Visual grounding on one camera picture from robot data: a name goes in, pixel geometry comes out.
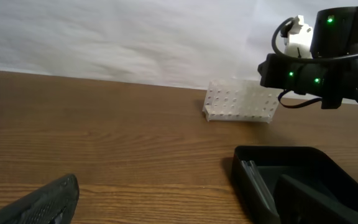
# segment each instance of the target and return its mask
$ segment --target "cable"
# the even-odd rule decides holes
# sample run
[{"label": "cable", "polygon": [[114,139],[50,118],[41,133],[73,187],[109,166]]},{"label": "cable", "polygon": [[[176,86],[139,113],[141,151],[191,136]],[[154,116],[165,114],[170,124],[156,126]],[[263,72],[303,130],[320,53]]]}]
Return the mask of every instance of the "cable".
[{"label": "cable", "polygon": [[309,106],[310,104],[313,104],[313,103],[317,103],[317,102],[320,102],[322,100],[322,98],[314,98],[312,100],[308,100],[306,102],[303,102],[303,103],[300,103],[298,105],[284,105],[282,102],[281,102],[281,98],[286,95],[289,91],[291,90],[284,90],[282,93],[280,93],[278,95],[278,102],[280,102],[281,105],[283,105],[283,107],[285,108],[291,108],[291,109],[296,109],[296,108],[302,108],[304,106]]},{"label": "cable", "polygon": [[340,62],[344,60],[352,60],[357,59],[358,54],[351,54],[351,55],[345,55],[340,57],[331,57],[331,58],[314,58],[314,59],[306,59],[306,58],[296,58],[291,57],[288,55],[285,55],[283,52],[281,52],[276,45],[276,39],[277,35],[280,32],[281,28],[284,27],[287,23],[291,22],[293,18],[288,18],[284,22],[282,22],[279,27],[274,31],[273,37],[272,37],[272,47],[273,51],[280,57],[286,58],[288,60],[292,60],[294,62],[300,62],[300,63],[327,63],[327,62]]}]

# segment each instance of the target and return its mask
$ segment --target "brown wooden tabletop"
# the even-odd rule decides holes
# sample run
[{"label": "brown wooden tabletop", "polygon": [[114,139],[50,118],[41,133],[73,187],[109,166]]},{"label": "brown wooden tabletop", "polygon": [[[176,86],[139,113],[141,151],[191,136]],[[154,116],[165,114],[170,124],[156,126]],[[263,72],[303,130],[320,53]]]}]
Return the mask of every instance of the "brown wooden tabletop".
[{"label": "brown wooden tabletop", "polygon": [[228,178],[238,145],[313,146],[358,181],[358,105],[207,122],[205,93],[0,72],[0,207],[74,173],[72,223],[250,223]]}]

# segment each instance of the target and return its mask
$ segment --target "green led indicator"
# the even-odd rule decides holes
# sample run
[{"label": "green led indicator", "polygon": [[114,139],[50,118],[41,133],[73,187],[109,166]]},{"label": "green led indicator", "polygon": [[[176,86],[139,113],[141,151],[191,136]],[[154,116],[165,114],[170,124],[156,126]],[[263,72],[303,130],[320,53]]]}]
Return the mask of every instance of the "green led indicator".
[{"label": "green led indicator", "polygon": [[328,16],[327,23],[332,23],[332,22],[334,22],[334,16]]}]

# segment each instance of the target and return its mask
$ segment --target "white wall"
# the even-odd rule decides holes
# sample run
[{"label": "white wall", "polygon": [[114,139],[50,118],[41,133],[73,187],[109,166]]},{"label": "white wall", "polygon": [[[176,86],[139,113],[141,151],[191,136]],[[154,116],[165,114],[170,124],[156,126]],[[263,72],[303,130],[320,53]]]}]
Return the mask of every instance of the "white wall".
[{"label": "white wall", "polygon": [[351,0],[0,0],[0,70],[206,88],[258,79],[284,19]]}]

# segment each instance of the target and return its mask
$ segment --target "white perforated rack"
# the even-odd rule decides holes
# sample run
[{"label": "white perforated rack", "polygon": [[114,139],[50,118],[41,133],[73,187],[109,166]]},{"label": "white perforated rack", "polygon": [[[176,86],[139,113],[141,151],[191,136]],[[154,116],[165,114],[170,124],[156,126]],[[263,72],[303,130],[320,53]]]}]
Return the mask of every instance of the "white perforated rack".
[{"label": "white perforated rack", "polygon": [[213,80],[203,111],[206,119],[271,122],[281,90],[265,88],[253,80]]}]

